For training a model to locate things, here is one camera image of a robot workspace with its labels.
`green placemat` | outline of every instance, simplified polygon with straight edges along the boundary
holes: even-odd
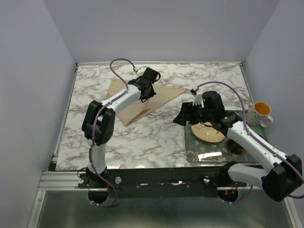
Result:
[[[234,111],[239,116],[243,116],[241,111]],[[250,128],[267,141],[265,129],[258,126],[251,126]],[[204,165],[223,165],[230,161],[239,163],[252,163],[258,164],[256,159],[251,156],[247,151],[241,154],[233,154],[227,149],[228,137],[225,137],[219,143],[209,143],[197,138],[192,130],[191,125],[185,126],[185,146],[188,161],[194,164]]]

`beige cloth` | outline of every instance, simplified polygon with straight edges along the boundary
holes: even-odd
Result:
[[[124,87],[125,85],[121,80],[113,79],[107,92],[107,98],[114,96]],[[156,92],[154,97],[144,103],[136,101],[118,114],[118,118],[125,126],[143,118],[186,91],[184,88],[173,88],[157,84],[154,84],[153,88]]]

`gray floor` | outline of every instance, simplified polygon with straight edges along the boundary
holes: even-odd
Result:
[[[85,191],[50,191],[40,228],[288,228],[283,202],[254,190],[237,205],[211,198],[120,199],[113,208],[89,204]]]

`metal frame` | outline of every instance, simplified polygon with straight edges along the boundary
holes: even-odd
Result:
[[[74,85],[75,85],[75,80],[76,80],[76,76],[77,76],[77,72],[78,72],[78,67],[79,66],[87,66],[87,65],[108,65],[110,62],[95,62],[95,63],[76,63],[76,72],[75,72],[75,77],[74,77],[74,82],[73,82],[73,86],[71,88],[70,91],[70,96],[69,96],[69,101],[68,104],[66,106],[66,111],[65,111],[65,118],[62,122],[61,125],[61,129],[60,129],[60,133],[58,136],[58,140],[56,143],[56,147],[55,147],[55,151],[54,151],[54,156],[52,159],[53,163],[57,162],[58,159],[58,149],[59,149],[59,145],[61,142],[61,138],[62,138],[62,134],[63,134],[63,130],[64,130],[64,126],[66,124],[66,119],[67,119],[67,112],[69,109],[69,105],[71,102],[71,97],[72,97],[72,92],[74,89]],[[220,63],[220,62],[163,62],[163,61],[137,61],[134,62],[135,64],[203,64],[203,63]],[[251,101],[254,103],[247,79],[246,79],[246,75],[244,72],[244,68],[243,68],[243,62],[237,62],[239,63],[244,81],[246,83],[248,92],[249,92],[249,96],[251,98]],[[40,178],[40,182],[39,182],[39,186],[38,186],[38,191],[36,194],[36,198],[35,198],[35,202],[34,202],[34,206],[32,209],[32,213],[30,215],[30,219],[29,219],[29,223],[28,223],[28,228],[35,228],[38,225],[38,221],[39,221],[39,217],[41,214],[41,210],[42,210],[42,206],[43,206],[43,202],[44,202],[44,197],[46,194],[46,191],[71,191],[71,190],[86,190],[86,191],[92,191],[92,190],[96,190],[96,191],[107,191],[107,189],[79,189],[78,188],[78,177],[77,177],[77,172],[76,171],[46,171],[46,172],[42,172],[41,174],[41,178]],[[220,187],[218,188],[218,190],[230,190],[230,187]],[[240,189],[249,189],[249,187],[240,187]],[[300,219],[298,217],[294,202],[291,198],[285,198],[284,202],[286,204],[286,210],[287,213],[290,217],[290,220],[292,222],[292,225],[294,228],[302,228]]]

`table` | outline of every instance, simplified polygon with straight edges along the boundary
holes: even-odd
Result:
[[[160,85],[192,89],[207,81],[222,81],[234,87],[245,107],[251,104],[239,63],[200,64],[137,64],[161,73]],[[124,79],[136,77],[131,65],[117,65],[115,71]],[[66,124],[59,145],[57,171],[79,170],[88,164],[89,144],[81,131],[87,107],[92,100],[102,101],[115,76],[109,66],[79,66],[67,113]],[[227,110],[241,110],[238,98],[224,85],[208,84],[204,91],[216,90]],[[182,102],[193,100],[187,90],[139,121],[125,127],[118,118],[114,134],[107,143],[108,169],[188,167],[185,151],[184,128],[172,121],[179,113]]]

